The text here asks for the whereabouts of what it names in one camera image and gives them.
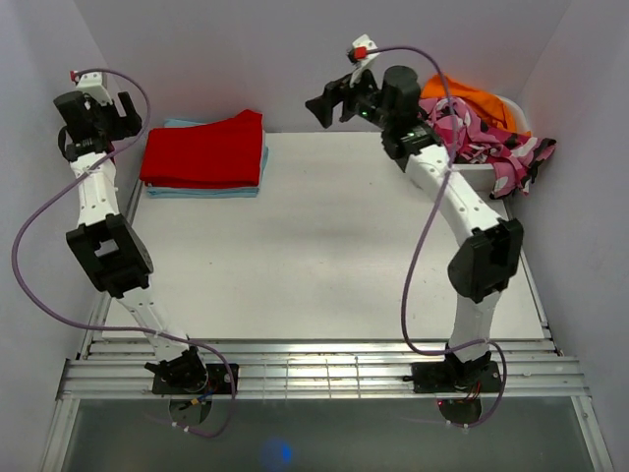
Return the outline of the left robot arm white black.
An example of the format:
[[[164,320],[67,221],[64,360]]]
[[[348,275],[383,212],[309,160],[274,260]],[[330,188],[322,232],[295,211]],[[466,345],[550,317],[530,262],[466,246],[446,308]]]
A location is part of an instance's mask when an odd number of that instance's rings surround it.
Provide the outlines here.
[[[142,119],[130,96],[118,95],[124,113],[111,99],[99,102],[85,91],[70,91],[53,101],[65,122],[58,145],[79,185],[80,215],[67,232],[68,246],[99,292],[116,300],[143,329],[156,360],[146,369],[167,386],[198,392],[208,369],[188,336],[158,307],[150,288],[153,264],[145,244],[120,212],[115,189],[114,144],[137,136]]]

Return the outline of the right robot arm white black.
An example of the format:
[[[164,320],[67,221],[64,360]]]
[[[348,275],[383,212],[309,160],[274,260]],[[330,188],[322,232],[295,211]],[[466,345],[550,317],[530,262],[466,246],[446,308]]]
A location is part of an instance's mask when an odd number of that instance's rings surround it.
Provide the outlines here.
[[[380,83],[371,71],[332,81],[305,106],[323,128],[331,126],[337,105],[342,121],[359,116],[377,126],[387,155],[433,200],[458,244],[447,267],[457,294],[453,331],[444,351],[412,365],[407,380],[414,391],[496,392],[500,376],[487,341],[500,296],[518,269],[524,229],[488,206],[464,177],[449,172],[447,148],[429,125],[420,94],[415,71],[392,66]]]

